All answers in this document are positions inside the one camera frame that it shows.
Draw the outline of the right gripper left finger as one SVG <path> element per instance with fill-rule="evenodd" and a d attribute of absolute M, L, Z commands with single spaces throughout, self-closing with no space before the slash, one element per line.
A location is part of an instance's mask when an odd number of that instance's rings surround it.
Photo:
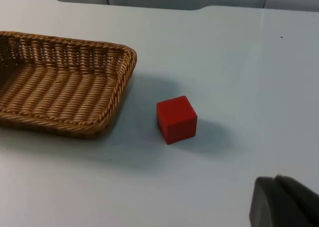
<path fill-rule="evenodd" d="M 271 177 L 255 180 L 249 213 L 252 227 L 310 227 L 296 202 Z"/>

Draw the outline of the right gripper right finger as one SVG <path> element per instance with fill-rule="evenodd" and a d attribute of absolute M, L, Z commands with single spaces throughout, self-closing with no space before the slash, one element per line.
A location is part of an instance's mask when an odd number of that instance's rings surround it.
<path fill-rule="evenodd" d="M 319 195 L 298 180 L 277 175 L 275 180 L 297 204 L 300 211 L 314 227 L 319 226 Z"/>

